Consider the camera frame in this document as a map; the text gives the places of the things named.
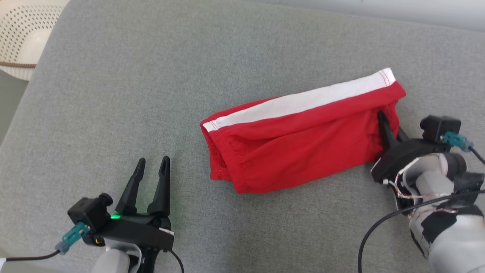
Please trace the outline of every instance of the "teal connector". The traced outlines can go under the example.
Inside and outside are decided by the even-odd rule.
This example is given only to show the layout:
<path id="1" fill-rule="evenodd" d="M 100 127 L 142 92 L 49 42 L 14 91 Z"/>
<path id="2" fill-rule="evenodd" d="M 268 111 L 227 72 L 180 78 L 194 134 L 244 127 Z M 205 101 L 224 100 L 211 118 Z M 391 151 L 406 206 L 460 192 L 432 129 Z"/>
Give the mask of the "teal connector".
<path id="1" fill-rule="evenodd" d="M 59 254 L 64 255 L 69 248 L 82 237 L 84 237 L 89 232 L 89 227 L 83 222 L 77 223 L 71 230 L 69 230 L 63 237 L 62 242 L 58 243 L 55 247 L 59 250 Z"/>
<path id="2" fill-rule="evenodd" d="M 470 152 L 470 147 L 473 148 L 473 142 L 469 141 L 466 137 L 461 136 L 457 133 L 446 132 L 445 135 L 441 138 L 443 143 L 459 147 L 464 152 Z"/>

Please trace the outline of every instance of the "gray tablecloth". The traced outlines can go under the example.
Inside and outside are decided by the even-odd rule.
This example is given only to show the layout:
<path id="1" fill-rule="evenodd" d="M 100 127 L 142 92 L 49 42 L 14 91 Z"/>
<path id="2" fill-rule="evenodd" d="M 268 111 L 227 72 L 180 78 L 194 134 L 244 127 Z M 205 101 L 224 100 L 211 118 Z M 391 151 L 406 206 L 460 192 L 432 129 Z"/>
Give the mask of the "gray tablecloth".
<path id="1" fill-rule="evenodd" d="M 238 195 L 209 179 L 199 122 L 391 67 L 412 137 L 423 117 L 447 114 L 485 153 L 484 45 L 483 33 L 249 2 L 72 0 L 0 148 L 0 244 L 16 256 L 50 253 L 72 227 L 66 211 L 101 192 L 117 200 L 142 156 L 144 210 L 168 155 L 174 250 L 187 272 L 354 272 L 363 235 L 395 209 L 370 166 Z M 79 242 L 37 264 L 88 272 L 102 251 Z M 160 254 L 156 272 L 179 270 Z M 364 272 L 428 271 L 404 217 L 366 245 Z"/>

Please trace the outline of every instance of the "red fabric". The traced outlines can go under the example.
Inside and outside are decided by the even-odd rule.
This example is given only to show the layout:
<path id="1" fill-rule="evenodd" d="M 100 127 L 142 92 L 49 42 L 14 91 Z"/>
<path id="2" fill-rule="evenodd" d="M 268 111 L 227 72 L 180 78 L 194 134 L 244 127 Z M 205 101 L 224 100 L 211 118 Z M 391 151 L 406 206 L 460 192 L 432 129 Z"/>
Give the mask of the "red fabric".
<path id="1" fill-rule="evenodd" d="M 210 178 L 232 181 L 238 193 L 266 193 L 372 162 L 383 149 L 377 112 L 384 111 L 397 134 L 395 106 L 403 96 L 404 89 L 394 82 L 300 113 L 208 132 L 204 123 L 271 99 L 216 113 L 201 122 Z"/>

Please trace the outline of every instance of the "folded red garment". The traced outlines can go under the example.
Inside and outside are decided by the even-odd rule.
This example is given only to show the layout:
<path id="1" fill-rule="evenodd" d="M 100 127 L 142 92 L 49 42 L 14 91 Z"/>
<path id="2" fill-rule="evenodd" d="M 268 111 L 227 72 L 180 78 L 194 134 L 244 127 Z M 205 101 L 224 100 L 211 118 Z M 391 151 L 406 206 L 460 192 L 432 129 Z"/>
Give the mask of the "folded red garment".
<path id="1" fill-rule="evenodd" d="M 382 151 L 377 113 L 397 134 L 406 95 L 390 68 L 357 80 L 243 104 L 201 122 L 210 178 L 238 193 L 291 188 L 372 162 Z"/>

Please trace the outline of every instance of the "white laundry basket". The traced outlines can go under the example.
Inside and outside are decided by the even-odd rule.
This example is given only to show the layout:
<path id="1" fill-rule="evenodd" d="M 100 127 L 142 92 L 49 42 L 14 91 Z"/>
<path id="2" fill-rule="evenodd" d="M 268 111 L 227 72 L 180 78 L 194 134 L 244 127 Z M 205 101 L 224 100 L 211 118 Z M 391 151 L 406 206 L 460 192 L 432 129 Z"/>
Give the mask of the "white laundry basket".
<path id="1" fill-rule="evenodd" d="M 0 69 L 30 80 L 69 0 L 0 0 Z"/>

